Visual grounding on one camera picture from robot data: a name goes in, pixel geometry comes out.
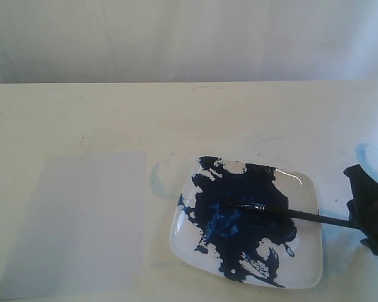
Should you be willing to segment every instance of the white plate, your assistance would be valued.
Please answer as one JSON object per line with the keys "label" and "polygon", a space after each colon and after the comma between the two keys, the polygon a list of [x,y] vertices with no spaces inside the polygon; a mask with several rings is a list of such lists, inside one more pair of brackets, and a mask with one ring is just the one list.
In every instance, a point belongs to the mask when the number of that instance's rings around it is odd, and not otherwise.
{"label": "white plate", "polygon": [[171,250],[177,257],[204,271],[261,286],[302,289],[319,282],[319,223],[260,218],[254,211],[226,205],[226,196],[282,206],[288,198],[290,209],[318,213],[314,184],[304,174],[201,157],[183,187],[171,229]]}

